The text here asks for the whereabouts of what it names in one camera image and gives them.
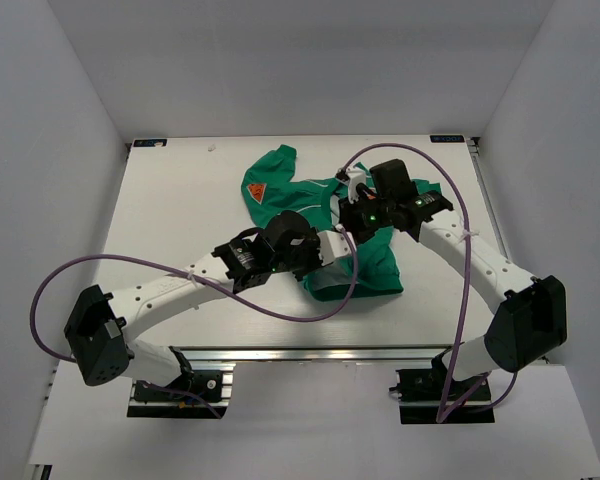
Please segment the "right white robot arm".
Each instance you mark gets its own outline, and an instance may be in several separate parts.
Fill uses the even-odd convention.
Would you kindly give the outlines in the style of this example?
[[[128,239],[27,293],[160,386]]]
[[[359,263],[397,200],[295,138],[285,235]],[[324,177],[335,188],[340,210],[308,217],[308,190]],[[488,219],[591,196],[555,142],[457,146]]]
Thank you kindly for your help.
[[[493,370],[516,373],[566,342],[564,285],[516,266],[467,230],[441,193],[418,191],[403,161],[384,162],[369,173],[342,169],[336,178],[348,188],[339,220],[357,244],[386,227],[408,234],[468,281],[493,314],[484,335],[435,360],[431,384],[439,396],[455,398],[469,379]]]

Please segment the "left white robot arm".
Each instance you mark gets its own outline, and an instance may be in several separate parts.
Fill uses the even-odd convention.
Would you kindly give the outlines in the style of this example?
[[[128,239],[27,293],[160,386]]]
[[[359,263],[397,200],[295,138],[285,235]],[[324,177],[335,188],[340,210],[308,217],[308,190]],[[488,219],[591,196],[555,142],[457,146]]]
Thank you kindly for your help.
[[[85,384],[128,377],[157,385],[168,398],[182,398],[192,378],[183,354],[141,335],[204,303],[261,286],[276,272],[302,278],[323,266],[327,239],[302,215],[284,211],[267,227],[245,230],[217,246],[182,276],[168,273],[113,292],[98,285],[83,290],[65,337]]]

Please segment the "green jacket with white lining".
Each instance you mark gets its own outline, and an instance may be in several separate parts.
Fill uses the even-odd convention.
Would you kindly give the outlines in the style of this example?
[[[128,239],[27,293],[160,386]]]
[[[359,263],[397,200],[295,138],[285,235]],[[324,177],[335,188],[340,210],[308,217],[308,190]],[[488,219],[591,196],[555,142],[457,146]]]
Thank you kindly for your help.
[[[255,226],[265,227],[285,210],[300,214],[320,231],[336,225],[338,200],[347,196],[347,187],[335,178],[296,180],[296,159],[297,151],[282,145],[244,173],[241,194]],[[392,237],[392,228],[382,228],[358,247],[354,298],[399,295],[404,291],[390,247]],[[353,260],[345,258],[308,274],[302,286],[317,301],[339,301],[346,296],[352,272]]]

